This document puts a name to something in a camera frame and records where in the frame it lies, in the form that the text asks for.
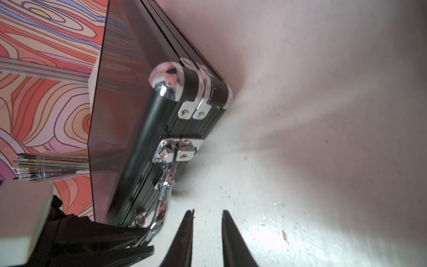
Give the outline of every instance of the black briefcase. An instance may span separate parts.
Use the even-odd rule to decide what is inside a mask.
[[[155,1],[110,0],[88,140],[95,221],[139,227],[154,209],[163,223],[176,169],[231,100]]]

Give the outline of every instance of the metal clasp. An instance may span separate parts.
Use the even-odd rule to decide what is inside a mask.
[[[177,161],[189,161],[203,144],[203,139],[197,138],[163,138],[151,159],[152,163],[169,163],[173,158],[173,148],[178,148]]]

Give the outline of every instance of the debris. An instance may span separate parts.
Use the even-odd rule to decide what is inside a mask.
[[[283,204],[282,202],[273,203],[273,206],[277,206],[277,205],[280,205],[280,206],[282,206],[282,207],[285,207],[285,206],[286,206],[286,205],[285,205],[285,204]]]
[[[288,241],[288,236],[285,233],[285,230],[282,230],[282,235],[283,235],[283,239],[286,241],[286,243],[288,243],[289,245],[289,241]]]

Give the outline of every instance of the bundle of paintbrushes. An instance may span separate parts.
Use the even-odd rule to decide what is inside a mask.
[[[88,150],[60,153],[20,153],[14,167],[20,181],[53,181],[74,174],[89,173]]]

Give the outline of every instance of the chrome handle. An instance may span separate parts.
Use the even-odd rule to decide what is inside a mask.
[[[157,207],[154,217],[150,223],[148,231],[142,236],[133,247],[148,245],[153,238],[160,232],[166,220],[166,214],[170,203],[172,187],[175,185],[173,177],[176,173],[176,159],[178,155],[178,147],[174,147],[172,162],[166,163],[163,176],[160,178],[158,187],[160,194],[158,197]]]

